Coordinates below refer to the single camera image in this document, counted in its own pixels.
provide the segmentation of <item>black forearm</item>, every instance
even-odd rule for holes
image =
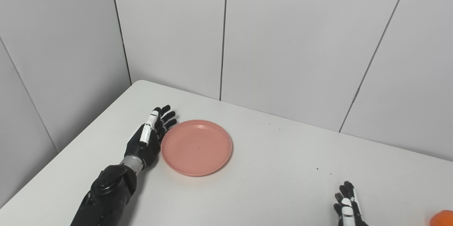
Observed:
[[[137,176],[124,165],[110,165],[93,182],[71,226],[116,226],[134,194]]]

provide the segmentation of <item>pink plate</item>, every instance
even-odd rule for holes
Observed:
[[[174,126],[162,141],[162,158],[178,173],[206,176],[228,161],[233,144],[219,125],[190,120]]]

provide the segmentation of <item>table surface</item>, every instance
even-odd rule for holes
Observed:
[[[345,180],[370,225],[424,226],[453,210],[452,162],[138,81],[0,209],[0,225],[69,225],[99,172],[121,161],[131,134],[167,103],[180,122],[223,126],[232,156],[203,177],[160,158],[139,175],[123,226],[336,226],[333,195]]]

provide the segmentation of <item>white wall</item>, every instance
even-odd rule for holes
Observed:
[[[0,207],[57,150],[0,38]]]
[[[114,0],[0,6],[0,35],[61,151],[130,85]]]
[[[132,82],[219,98],[225,0],[116,0]]]
[[[227,0],[222,100],[338,131],[397,0]]]
[[[0,0],[0,9],[1,206],[130,80],[114,0]]]
[[[453,161],[453,0],[401,0],[342,132]]]

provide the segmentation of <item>robotic arm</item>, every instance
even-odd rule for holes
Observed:
[[[155,108],[129,140],[123,160],[101,171],[85,195],[71,226],[116,226],[131,196],[137,176],[152,166],[160,152],[162,138],[176,124],[170,106]]]
[[[363,221],[356,190],[351,182],[345,181],[340,185],[340,192],[335,194],[335,198],[338,203],[333,208],[338,214],[338,226],[368,226]]]

